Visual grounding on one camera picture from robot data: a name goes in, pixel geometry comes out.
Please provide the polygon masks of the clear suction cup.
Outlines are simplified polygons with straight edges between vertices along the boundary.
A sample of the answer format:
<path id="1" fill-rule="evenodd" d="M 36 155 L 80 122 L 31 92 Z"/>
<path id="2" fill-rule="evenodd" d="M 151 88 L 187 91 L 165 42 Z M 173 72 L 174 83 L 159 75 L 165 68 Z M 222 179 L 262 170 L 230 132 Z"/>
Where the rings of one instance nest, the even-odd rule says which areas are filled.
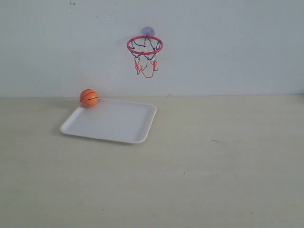
<path id="1" fill-rule="evenodd" d="M 152 36 L 152 37 L 154 37 L 155 31 L 152 27 L 147 26 L 147 27 L 142 28 L 141 34 L 142 34 L 142 36 Z"/>

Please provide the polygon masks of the white rectangular plastic tray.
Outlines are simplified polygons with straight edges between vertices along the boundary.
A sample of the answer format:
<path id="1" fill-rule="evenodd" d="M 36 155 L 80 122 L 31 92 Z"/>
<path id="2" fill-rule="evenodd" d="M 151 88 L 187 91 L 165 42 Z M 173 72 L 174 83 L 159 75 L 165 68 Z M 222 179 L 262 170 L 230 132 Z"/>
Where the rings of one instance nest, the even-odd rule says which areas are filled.
<path id="1" fill-rule="evenodd" d="M 152 104 L 101 98 L 80 105 L 60 126 L 67 135 L 137 144 L 146 140 L 157 108 Z"/>

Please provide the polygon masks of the red mini basketball hoop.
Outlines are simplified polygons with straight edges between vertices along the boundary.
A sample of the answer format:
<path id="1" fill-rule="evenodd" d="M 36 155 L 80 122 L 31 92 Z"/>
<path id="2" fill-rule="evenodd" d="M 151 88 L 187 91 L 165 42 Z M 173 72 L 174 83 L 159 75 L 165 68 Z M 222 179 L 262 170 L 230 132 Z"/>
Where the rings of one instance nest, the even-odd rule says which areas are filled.
<path id="1" fill-rule="evenodd" d="M 126 46 L 133 56 L 137 75 L 152 78 L 158 71 L 156 57 L 163 49 L 163 41 L 154 36 L 137 36 L 131 38 Z"/>

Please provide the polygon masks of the small orange basketball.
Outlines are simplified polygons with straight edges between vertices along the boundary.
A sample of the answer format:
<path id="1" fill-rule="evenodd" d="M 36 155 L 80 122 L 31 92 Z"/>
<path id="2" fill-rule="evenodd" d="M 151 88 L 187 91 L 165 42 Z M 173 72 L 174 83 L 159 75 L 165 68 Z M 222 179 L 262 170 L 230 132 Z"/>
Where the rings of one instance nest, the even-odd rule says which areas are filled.
<path id="1" fill-rule="evenodd" d="M 98 93 L 93 89 L 86 89 L 80 93 L 79 101 L 85 107 L 92 107 L 98 102 Z"/>

